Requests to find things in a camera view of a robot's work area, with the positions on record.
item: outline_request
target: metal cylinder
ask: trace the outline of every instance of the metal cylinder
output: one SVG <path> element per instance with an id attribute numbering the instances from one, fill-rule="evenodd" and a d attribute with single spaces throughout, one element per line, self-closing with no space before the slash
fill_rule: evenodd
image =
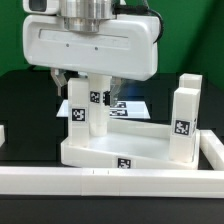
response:
<path id="1" fill-rule="evenodd" d="M 101 20 L 114 19 L 115 0 L 61 0 L 59 16 L 65 18 L 65 29 L 98 32 Z"/>

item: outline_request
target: white base platform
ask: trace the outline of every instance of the white base platform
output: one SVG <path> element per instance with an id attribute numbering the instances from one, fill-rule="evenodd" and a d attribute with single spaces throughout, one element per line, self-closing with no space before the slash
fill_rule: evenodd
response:
<path id="1" fill-rule="evenodd" d="M 191 163 L 169 160 L 169 137 L 167 125 L 111 119 L 108 135 L 90 137 L 88 148 L 69 145 L 69 138 L 62 142 L 62 163 L 83 168 L 197 169 L 200 131 Z"/>

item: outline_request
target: black table surface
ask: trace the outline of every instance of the black table surface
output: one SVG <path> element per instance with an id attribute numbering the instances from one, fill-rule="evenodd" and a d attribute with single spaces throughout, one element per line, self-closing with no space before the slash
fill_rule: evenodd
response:
<path id="1" fill-rule="evenodd" d="M 175 74 L 128 81 L 120 100 L 144 100 L 145 122 L 170 124 Z M 63 98 L 48 71 L 12 71 L 0 77 L 0 124 L 6 142 L 1 166 L 58 167 L 67 119 L 56 118 Z M 224 142 L 224 91 L 203 80 L 198 128 Z M 199 169 L 212 169 L 200 152 Z M 10 223 L 221 223 L 224 200 L 156 197 L 0 196 L 0 224 Z"/>

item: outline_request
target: white foam block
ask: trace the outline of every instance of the white foam block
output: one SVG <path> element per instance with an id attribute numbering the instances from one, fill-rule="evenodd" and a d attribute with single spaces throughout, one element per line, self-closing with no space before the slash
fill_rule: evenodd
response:
<path id="1" fill-rule="evenodd" d="M 0 194 L 81 195 L 82 170 L 0 167 Z"/>
<path id="2" fill-rule="evenodd" d="M 224 198 L 223 171 L 0 167 L 0 194 Z"/>
<path id="3" fill-rule="evenodd" d="M 224 197 L 221 171 L 120 170 L 120 196 Z"/>
<path id="4" fill-rule="evenodd" d="M 68 82 L 69 144 L 86 147 L 89 144 L 89 82 L 70 79 Z"/>
<path id="5" fill-rule="evenodd" d="M 5 132 L 4 132 L 4 126 L 0 125 L 0 147 L 5 142 Z"/>
<path id="6" fill-rule="evenodd" d="M 201 89 L 202 75 L 183 74 L 180 76 L 179 87 Z"/>
<path id="7" fill-rule="evenodd" d="M 169 157 L 180 162 L 192 162 L 200 90 L 180 87 L 174 93 L 172 131 Z"/>
<path id="8" fill-rule="evenodd" d="M 211 130 L 201 131 L 200 148 L 214 170 L 224 170 L 224 145 Z"/>

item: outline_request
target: green background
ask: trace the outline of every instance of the green background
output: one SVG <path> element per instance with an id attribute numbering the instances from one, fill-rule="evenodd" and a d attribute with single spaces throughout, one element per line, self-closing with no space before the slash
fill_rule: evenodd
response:
<path id="1" fill-rule="evenodd" d="M 224 89 L 224 1 L 150 0 L 149 5 L 165 21 L 158 72 L 203 74 Z M 22 0 L 1 0 L 0 75 L 28 67 L 22 50 L 25 16 Z"/>

